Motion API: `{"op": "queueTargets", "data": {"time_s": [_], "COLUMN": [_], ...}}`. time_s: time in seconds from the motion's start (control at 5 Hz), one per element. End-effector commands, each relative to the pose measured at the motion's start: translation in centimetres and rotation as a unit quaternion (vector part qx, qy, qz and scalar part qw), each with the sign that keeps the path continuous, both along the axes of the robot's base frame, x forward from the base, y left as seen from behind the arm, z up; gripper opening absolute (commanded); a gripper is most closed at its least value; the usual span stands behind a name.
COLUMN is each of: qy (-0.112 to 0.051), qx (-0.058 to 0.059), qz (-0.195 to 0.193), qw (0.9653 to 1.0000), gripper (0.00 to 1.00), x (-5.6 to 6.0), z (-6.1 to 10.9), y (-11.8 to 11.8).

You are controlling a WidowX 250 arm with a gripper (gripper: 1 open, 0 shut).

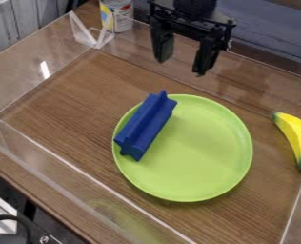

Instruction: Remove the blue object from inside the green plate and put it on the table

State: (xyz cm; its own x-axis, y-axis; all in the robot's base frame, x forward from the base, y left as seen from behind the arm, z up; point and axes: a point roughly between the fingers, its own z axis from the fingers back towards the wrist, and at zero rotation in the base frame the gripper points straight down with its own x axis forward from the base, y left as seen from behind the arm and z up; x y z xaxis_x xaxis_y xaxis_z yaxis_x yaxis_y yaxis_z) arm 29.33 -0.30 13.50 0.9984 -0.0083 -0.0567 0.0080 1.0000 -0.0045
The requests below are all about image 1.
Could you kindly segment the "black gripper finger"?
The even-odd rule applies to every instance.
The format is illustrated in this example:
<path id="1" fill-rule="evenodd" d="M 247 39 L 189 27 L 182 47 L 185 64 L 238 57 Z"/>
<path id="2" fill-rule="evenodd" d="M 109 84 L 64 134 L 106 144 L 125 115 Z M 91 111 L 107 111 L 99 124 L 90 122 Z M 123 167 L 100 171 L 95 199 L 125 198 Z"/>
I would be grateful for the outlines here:
<path id="1" fill-rule="evenodd" d="M 153 18 L 150 20 L 150 38 L 154 58 L 159 63 L 163 63 L 174 53 L 175 37 L 171 25 Z"/>
<path id="2" fill-rule="evenodd" d="M 198 76 L 203 76 L 213 68 L 219 55 L 219 42 L 213 37 L 206 37 L 201 41 L 201 46 L 197 51 L 197 56 L 193 64 L 193 72 Z"/>

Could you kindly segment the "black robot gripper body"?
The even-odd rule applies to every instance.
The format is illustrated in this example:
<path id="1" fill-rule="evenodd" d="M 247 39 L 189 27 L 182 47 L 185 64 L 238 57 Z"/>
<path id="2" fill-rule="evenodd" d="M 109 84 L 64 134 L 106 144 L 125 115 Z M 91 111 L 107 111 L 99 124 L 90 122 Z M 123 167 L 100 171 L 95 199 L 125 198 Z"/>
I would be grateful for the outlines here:
<path id="1" fill-rule="evenodd" d="M 219 49 L 231 44 L 235 21 L 217 8 L 218 0 L 149 0 L 150 25 L 155 18 L 171 25 L 171 30 L 195 41 L 213 37 Z"/>

